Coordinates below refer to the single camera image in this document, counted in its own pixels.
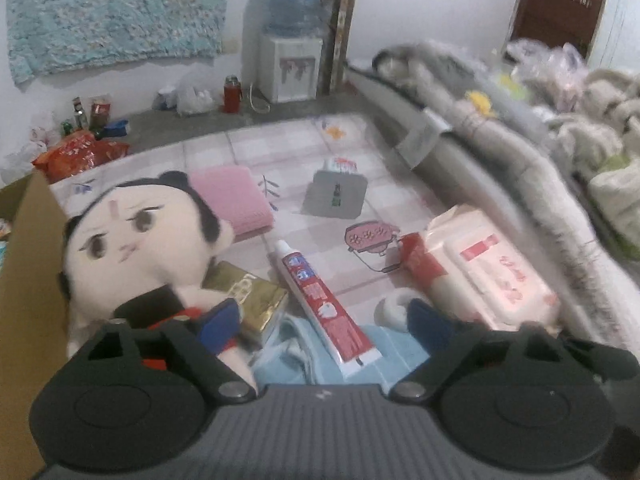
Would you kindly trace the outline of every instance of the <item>white wall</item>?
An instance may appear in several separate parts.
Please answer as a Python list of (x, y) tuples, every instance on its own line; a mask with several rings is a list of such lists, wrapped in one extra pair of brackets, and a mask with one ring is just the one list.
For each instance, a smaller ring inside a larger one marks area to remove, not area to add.
[(588, 65), (640, 72), (640, 0), (606, 0)]
[[(371, 58), (380, 48), (425, 37), (468, 46), (485, 55), (500, 49), (508, 33), (515, 0), (357, 0), (348, 56)], [(241, 74), (255, 78), (257, 38), (266, 0), (229, 0), (223, 37), (243, 44), (242, 54), (213, 63), (214, 79)], [(52, 110), (60, 120), (71, 115), (71, 99), (110, 93), (113, 115), (148, 109), (156, 91), (210, 60), (156, 60), (105, 70), (79, 70), (38, 78), (23, 88), (11, 79), (6, 44), (6, 0), (0, 0), (0, 155), (25, 141), (33, 113)]]

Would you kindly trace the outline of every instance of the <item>concrete floor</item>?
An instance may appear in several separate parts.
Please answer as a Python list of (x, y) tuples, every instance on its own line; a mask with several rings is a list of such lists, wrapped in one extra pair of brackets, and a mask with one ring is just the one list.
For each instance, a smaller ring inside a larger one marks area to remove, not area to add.
[[(263, 102), (254, 101), (254, 104), (257, 108), (264, 106)], [(183, 118), (174, 110), (149, 110), (128, 118), (130, 134), (122, 140), (130, 144), (129, 153), (139, 153), (180, 140), (227, 130), (327, 114), (366, 112), (371, 107), (362, 96), (345, 91), (311, 101), (273, 104), (268, 114), (254, 112), (248, 101), (242, 103), (239, 114), (210, 112)]]

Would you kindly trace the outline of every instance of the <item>toothpaste cap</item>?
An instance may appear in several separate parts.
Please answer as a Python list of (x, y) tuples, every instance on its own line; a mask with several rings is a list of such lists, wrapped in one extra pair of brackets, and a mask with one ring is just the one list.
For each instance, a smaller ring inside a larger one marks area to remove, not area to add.
[(276, 256), (279, 258), (284, 258), (287, 254), (294, 253), (294, 251), (289, 244), (284, 240), (278, 240), (276, 242)]

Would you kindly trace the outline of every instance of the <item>blue fabric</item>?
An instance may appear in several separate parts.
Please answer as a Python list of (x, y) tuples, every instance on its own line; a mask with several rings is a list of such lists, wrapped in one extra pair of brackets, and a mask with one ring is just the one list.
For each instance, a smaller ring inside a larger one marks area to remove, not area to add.
[(33, 77), (158, 57), (215, 57), (226, 0), (7, 0), (9, 63)]
[(361, 326), (382, 357), (347, 380), (324, 348), (311, 323), (285, 316), (268, 345), (252, 363), (258, 387), (267, 384), (380, 384), (387, 393), (429, 355), (409, 334), (381, 326)]
[(240, 308), (236, 300), (230, 298), (203, 314), (197, 324), (200, 327), (198, 341), (210, 353), (218, 355), (225, 349), (229, 340), (240, 332)]
[(456, 335), (456, 324), (423, 300), (411, 300), (406, 310), (409, 333), (430, 353), (444, 350)]

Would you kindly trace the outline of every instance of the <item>light blue blanket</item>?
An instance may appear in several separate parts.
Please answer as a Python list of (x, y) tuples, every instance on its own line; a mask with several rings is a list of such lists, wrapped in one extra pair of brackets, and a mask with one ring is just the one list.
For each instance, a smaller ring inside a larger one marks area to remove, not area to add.
[(8, 0), (9, 62), (33, 77), (158, 57), (215, 57), (227, 0)]
[(306, 319), (286, 315), (252, 363), (258, 387), (267, 384), (379, 384), (387, 393), (429, 355), (411, 335), (389, 328), (360, 327), (382, 357), (343, 379), (321, 339)]

